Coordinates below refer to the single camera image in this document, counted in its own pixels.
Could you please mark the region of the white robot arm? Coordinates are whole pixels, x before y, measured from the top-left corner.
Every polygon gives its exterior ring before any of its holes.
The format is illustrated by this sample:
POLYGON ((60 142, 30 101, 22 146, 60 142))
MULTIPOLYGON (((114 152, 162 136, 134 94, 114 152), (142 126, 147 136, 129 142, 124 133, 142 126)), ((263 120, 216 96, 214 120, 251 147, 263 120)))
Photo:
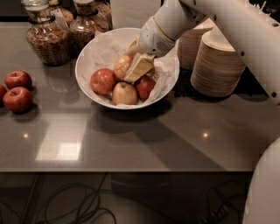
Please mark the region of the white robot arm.
MULTIPOLYGON (((270 99, 280 106, 280 26, 249 0, 166 0, 129 53, 164 57, 183 32, 211 18, 270 99)), ((242 224, 280 224, 280 138, 262 154, 242 224)))

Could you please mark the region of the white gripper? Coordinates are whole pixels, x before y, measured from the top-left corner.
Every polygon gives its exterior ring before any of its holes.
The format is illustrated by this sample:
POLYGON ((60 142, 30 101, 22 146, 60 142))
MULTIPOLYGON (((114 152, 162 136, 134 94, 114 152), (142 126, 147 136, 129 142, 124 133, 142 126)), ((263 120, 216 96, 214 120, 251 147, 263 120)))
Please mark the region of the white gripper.
POLYGON ((135 56, 124 80, 129 83, 137 81, 154 67, 155 56, 164 57, 175 44, 161 31, 154 17, 150 17, 141 28, 139 38, 135 37, 124 52, 125 55, 135 56))

